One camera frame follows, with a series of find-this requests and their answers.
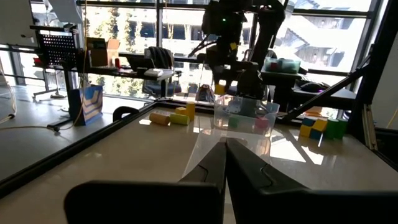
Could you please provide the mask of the blue and white paper bag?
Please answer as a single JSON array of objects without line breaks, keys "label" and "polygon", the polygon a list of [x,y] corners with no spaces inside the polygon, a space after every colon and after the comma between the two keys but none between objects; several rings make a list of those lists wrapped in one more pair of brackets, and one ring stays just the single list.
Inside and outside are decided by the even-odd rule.
[{"label": "blue and white paper bag", "polygon": [[86,126],[102,116],[103,87],[91,85],[68,91],[69,115],[75,126]]}]

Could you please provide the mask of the black perforated panel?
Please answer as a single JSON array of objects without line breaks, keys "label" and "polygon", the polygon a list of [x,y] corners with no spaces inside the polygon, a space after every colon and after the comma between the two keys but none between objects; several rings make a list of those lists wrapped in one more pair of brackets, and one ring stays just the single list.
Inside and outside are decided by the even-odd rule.
[{"label": "black perforated panel", "polygon": [[77,46],[73,34],[38,34],[39,59],[44,67],[76,67]]}]

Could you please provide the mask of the white board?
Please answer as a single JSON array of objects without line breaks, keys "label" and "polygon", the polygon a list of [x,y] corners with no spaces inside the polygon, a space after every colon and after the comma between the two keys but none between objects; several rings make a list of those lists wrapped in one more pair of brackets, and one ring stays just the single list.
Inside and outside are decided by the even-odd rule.
[{"label": "white board", "polygon": [[29,0],[0,0],[0,44],[36,47]]}]

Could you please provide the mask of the light green wooden cylinder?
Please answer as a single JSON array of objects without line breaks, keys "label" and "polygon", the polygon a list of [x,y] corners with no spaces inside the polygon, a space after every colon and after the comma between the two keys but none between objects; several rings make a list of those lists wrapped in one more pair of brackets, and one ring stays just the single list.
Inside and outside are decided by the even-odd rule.
[{"label": "light green wooden cylinder", "polygon": [[170,114],[170,122],[173,124],[188,126],[190,118],[184,114]]}]

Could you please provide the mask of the tan wooden cylinder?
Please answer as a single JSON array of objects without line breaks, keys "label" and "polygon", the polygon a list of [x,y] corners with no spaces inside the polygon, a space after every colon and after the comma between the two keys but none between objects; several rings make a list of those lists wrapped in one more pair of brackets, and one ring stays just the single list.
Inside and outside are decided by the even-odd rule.
[{"label": "tan wooden cylinder", "polygon": [[168,126],[170,123],[170,117],[163,115],[163,114],[158,114],[158,113],[151,113],[149,115],[149,120],[152,123],[163,125],[163,126]]}]

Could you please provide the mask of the white flat device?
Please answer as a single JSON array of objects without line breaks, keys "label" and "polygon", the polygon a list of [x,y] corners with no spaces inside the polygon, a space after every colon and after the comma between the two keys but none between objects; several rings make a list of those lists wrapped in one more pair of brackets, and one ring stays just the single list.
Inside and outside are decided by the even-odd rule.
[{"label": "white flat device", "polygon": [[163,74],[164,71],[158,68],[150,68],[144,72],[144,75],[147,77],[161,77]]}]

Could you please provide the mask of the teal storage bin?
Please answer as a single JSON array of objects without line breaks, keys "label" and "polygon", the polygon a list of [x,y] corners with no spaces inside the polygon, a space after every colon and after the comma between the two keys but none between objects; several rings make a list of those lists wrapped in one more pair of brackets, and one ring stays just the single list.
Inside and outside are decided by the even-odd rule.
[{"label": "teal storage bin", "polygon": [[295,74],[299,72],[300,64],[298,60],[266,57],[264,68],[267,72]]}]

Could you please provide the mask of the black frame clamp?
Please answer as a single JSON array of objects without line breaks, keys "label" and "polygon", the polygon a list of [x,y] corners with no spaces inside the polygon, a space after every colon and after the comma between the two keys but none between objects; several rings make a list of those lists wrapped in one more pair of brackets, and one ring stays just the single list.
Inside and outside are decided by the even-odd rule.
[{"label": "black frame clamp", "polygon": [[139,110],[128,106],[120,106],[113,112],[113,122],[119,121],[123,118],[124,114],[138,114]]}]

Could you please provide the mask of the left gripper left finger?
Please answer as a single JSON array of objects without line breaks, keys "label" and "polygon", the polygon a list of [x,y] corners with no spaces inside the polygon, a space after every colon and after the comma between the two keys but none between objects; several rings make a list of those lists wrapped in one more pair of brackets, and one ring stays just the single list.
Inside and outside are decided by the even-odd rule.
[{"label": "left gripper left finger", "polygon": [[68,224],[222,224],[226,145],[218,142],[178,182],[93,180],[66,195]]}]

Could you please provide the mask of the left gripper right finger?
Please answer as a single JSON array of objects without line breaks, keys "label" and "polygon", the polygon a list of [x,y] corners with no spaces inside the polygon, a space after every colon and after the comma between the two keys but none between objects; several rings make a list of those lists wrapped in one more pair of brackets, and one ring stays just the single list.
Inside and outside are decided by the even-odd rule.
[{"label": "left gripper right finger", "polygon": [[226,140],[236,224],[398,224],[398,192],[312,190]]}]

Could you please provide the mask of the brown cardboard box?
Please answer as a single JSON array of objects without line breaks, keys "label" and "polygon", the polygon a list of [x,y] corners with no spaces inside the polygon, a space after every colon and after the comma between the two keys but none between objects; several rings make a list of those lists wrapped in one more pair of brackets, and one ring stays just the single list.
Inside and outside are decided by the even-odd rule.
[{"label": "brown cardboard box", "polygon": [[107,66],[108,53],[103,38],[88,37],[86,41],[91,67]]},{"label": "brown cardboard box", "polygon": [[106,44],[108,65],[114,65],[114,59],[119,57],[119,45],[118,39],[109,39]]}]

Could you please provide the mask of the black computer mouse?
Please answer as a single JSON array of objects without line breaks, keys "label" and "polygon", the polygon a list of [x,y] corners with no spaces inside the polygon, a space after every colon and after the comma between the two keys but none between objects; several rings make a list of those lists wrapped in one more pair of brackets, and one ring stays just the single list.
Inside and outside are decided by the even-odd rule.
[{"label": "black computer mouse", "polygon": [[320,83],[309,82],[309,83],[305,83],[305,84],[301,85],[300,89],[302,91],[306,91],[306,92],[310,92],[310,93],[318,93],[318,92],[323,91],[325,89],[325,87],[323,85],[321,85]]}]

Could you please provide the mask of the dark backpack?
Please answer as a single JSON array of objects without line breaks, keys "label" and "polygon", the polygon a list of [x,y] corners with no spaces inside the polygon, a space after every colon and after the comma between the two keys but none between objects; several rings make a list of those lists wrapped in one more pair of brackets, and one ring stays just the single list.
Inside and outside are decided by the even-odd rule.
[{"label": "dark backpack", "polygon": [[213,103],[215,100],[215,95],[211,89],[211,86],[203,84],[201,87],[199,87],[195,99],[197,101]]}]

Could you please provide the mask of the black desk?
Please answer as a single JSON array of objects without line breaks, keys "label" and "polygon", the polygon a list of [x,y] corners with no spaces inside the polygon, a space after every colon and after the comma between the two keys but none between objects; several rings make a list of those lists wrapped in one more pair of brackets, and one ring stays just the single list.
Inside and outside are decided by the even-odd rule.
[{"label": "black desk", "polygon": [[[319,95],[302,91],[295,86],[295,81],[301,79],[301,76],[288,73],[262,72],[262,79],[266,85],[274,85],[274,103],[280,104],[280,111],[289,112],[298,108],[307,101]],[[356,94],[345,88],[336,91],[330,96],[323,96],[321,100],[312,103],[312,107],[321,106],[339,110],[352,110],[356,99]]]},{"label": "black desk", "polygon": [[[76,25],[69,24],[66,28],[63,27],[48,27],[48,26],[30,26],[32,30],[36,33],[36,38],[38,41],[38,34],[54,34],[54,35],[62,35],[62,34],[73,34],[76,40]],[[39,41],[38,41],[38,49],[35,50],[35,53],[38,57],[35,59],[35,66],[46,69],[53,69],[55,71],[59,70],[62,71],[65,78],[65,86],[67,90],[67,97],[68,91],[73,89],[72,85],[72,72],[77,73],[81,77],[81,84],[82,88],[84,89],[87,87],[85,85],[85,80],[87,74],[96,74],[96,75],[108,75],[112,77],[127,77],[127,78],[138,78],[142,80],[156,80],[162,81],[167,78],[171,78],[174,75],[174,72],[171,70],[164,70],[164,74],[161,77],[147,77],[144,75],[144,72],[135,72],[133,70],[123,70],[118,68],[111,68],[111,67],[91,67],[87,66],[86,50],[79,49],[77,47],[77,54],[76,54],[76,67],[68,68],[67,66],[63,67],[44,67],[42,62],[39,59]]]}]

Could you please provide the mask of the dark office chair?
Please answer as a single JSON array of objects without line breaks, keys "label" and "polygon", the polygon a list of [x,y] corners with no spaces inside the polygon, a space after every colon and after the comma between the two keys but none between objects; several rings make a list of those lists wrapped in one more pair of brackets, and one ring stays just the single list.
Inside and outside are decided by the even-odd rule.
[{"label": "dark office chair", "polygon": [[[150,58],[153,61],[154,68],[169,70],[175,68],[174,58],[171,51],[168,49],[162,47],[148,47],[145,49],[145,58]],[[163,92],[165,92],[167,96],[181,93],[182,87],[179,81],[172,81],[172,78],[167,78],[162,81],[144,80],[142,92],[157,98],[161,97]]]}]

